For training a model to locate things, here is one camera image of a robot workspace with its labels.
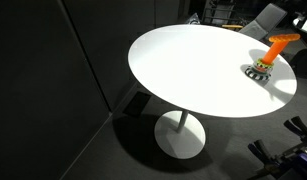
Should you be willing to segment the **round white table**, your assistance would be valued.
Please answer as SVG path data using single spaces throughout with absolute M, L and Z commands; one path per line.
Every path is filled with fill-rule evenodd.
M 205 115 L 243 118 L 286 105 L 297 90 L 293 70 L 279 56 L 271 77 L 255 81 L 245 70 L 268 46 L 249 36 L 206 25 L 172 25 L 136 39 L 128 53 L 136 79 L 159 98 Z

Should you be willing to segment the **white table pedestal base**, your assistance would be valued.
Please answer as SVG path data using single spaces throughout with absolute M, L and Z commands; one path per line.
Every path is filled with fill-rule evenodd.
M 177 159 L 195 157 L 206 142 L 202 124 L 187 110 L 163 114 L 155 124 L 154 136 L 159 147 Z

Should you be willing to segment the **grey office chair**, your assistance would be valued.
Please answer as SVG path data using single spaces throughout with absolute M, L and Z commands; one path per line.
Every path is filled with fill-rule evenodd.
M 256 40 L 264 39 L 287 15 L 279 6 L 269 3 L 254 20 L 238 29 L 239 33 Z

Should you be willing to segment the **black white striped base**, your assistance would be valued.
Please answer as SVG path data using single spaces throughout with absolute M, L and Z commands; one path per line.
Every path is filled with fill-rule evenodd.
M 256 81 L 267 81 L 271 77 L 271 69 L 261 68 L 256 65 L 248 66 L 245 75 Z

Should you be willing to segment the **black floor plate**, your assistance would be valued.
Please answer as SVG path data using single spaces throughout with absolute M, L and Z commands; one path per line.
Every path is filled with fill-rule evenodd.
M 129 104 L 123 110 L 124 114 L 132 117 L 138 117 L 144 110 L 151 96 L 143 92 L 137 92 Z

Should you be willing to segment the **orange cylinder block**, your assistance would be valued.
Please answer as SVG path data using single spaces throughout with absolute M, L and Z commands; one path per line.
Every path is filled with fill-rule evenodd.
M 288 41 L 274 42 L 265 56 L 262 58 L 264 64 L 272 64 L 279 53 L 287 46 Z

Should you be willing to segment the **round orange disc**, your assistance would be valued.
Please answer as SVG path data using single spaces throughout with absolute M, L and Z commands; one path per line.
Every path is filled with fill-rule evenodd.
M 269 37 L 270 42 L 290 42 L 300 39 L 300 34 L 280 34 Z

